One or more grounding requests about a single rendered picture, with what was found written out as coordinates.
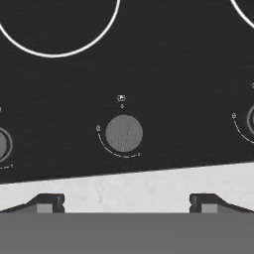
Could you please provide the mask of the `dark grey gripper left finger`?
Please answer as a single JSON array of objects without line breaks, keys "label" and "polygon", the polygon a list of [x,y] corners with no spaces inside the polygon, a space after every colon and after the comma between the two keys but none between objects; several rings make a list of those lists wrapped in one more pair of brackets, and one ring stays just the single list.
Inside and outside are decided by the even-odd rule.
[{"label": "dark grey gripper left finger", "polygon": [[64,213],[64,194],[63,193],[40,193],[29,200],[4,210],[0,213]]}]

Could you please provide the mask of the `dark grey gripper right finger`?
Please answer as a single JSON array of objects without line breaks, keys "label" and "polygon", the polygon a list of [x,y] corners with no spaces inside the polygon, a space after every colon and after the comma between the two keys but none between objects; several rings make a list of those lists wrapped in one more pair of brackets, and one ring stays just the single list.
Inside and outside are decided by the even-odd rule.
[{"label": "dark grey gripper right finger", "polygon": [[215,193],[191,193],[190,213],[254,213],[245,207],[231,204]]}]

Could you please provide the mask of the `grey round stove knob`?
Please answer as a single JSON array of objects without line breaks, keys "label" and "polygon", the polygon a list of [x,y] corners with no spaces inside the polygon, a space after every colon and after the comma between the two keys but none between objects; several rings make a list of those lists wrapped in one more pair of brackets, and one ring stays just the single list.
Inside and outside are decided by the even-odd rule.
[{"label": "grey round stove knob", "polygon": [[11,134],[0,127],[0,164],[6,161],[13,151],[13,139]]},{"label": "grey round stove knob", "polygon": [[106,141],[117,152],[134,151],[141,143],[143,129],[140,122],[130,115],[118,115],[106,126]]},{"label": "grey round stove knob", "polygon": [[252,105],[247,112],[246,124],[250,133],[254,135],[254,105]]}]

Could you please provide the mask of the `black glass hob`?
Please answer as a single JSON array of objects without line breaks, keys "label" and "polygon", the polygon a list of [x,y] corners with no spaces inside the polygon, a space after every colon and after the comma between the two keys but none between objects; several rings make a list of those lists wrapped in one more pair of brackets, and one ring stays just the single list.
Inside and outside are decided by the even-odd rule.
[{"label": "black glass hob", "polygon": [[254,162],[252,105],[254,0],[0,0],[0,185]]}]

